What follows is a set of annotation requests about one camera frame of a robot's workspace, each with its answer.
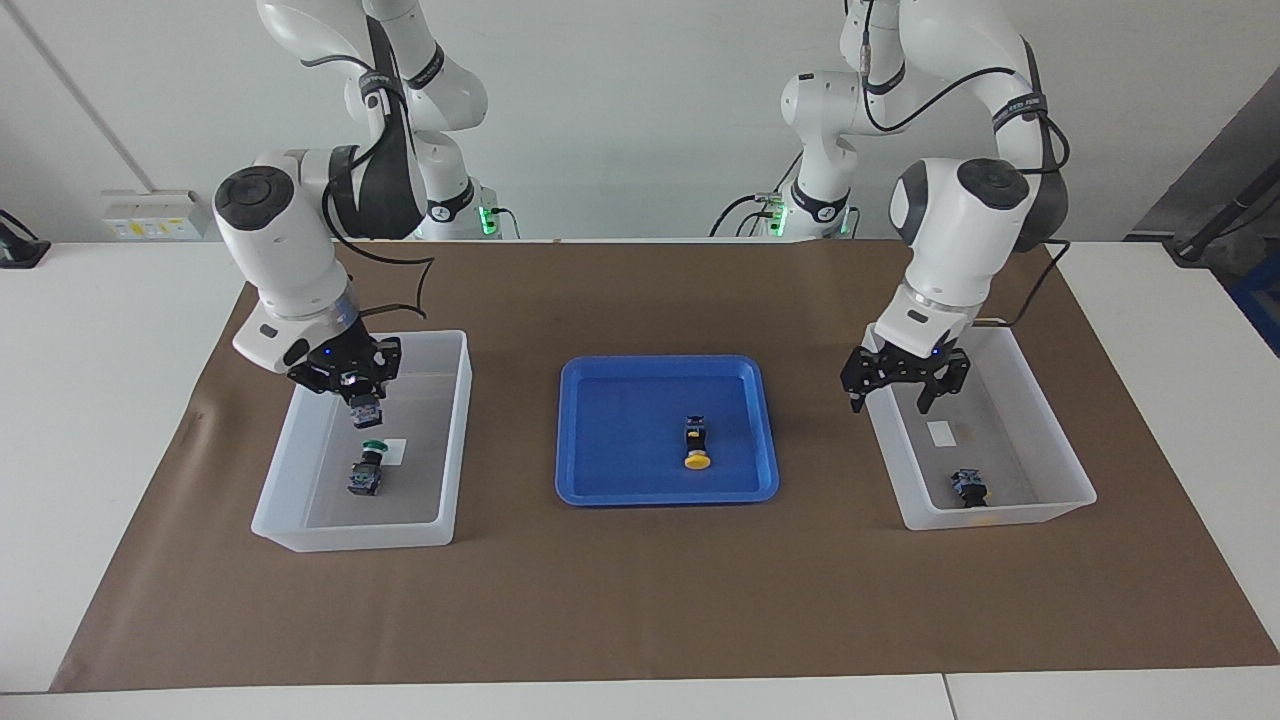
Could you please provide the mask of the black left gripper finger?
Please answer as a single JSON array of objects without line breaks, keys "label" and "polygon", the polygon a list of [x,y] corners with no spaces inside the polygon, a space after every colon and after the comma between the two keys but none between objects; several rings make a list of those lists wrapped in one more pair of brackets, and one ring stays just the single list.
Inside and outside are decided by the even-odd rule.
[{"label": "black left gripper finger", "polygon": [[881,355],[865,346],[858,346],[850,354],[840,373],[840,383],[854,413],[861,413],[867,396],[886,384],[886,374],[881,365]]},{"label": "black left gripper finger", "polygon": [[964,387],[972,361],[964,348],[937,348],[920,364],[922,391],[916,410],[928,414],[934,401],[946,395],[957,395]]}]

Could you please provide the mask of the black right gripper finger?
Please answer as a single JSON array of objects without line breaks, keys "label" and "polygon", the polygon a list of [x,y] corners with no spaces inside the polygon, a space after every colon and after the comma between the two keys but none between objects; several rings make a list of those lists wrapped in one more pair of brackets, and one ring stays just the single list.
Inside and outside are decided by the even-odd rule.
[{"label": "black right gripper finger", "polygon": [[378,400],[384,400],[387,397],[387,384],[399,374],[402,342],[401,337],[372,337],[371,341],[372,355],[369,377],[372,383],[374,396]]},{"label": "black right gripper finger", "polygon": [[287,372],[287,378],[316,395],[337,395],[349,404],[355,392],[343,384],[343,377],[349,368],[342,363],[302,361]]}]

